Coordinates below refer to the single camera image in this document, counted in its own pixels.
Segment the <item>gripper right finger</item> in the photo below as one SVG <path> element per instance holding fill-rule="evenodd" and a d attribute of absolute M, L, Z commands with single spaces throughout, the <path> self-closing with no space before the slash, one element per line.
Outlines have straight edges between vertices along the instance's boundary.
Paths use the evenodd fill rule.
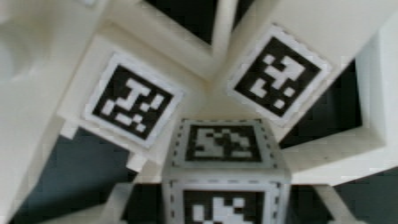
<path fill-rule="evenodd" d="M 332 215 L 327 224 L 368 224 L 355 218 L 334 187 L 330 185 L 314 185 L 312 188 Z"/>

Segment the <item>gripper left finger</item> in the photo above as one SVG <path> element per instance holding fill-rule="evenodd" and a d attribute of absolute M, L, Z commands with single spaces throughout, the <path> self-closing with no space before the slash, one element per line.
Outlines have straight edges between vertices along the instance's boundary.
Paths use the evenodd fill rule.
<path fill-rule="evenodd" d="M 44 221 L 41 224 L 126 224 L 122 213 L 133 186 L 133 183 L 117 183 L 106 202 L 101 205 Z"/>

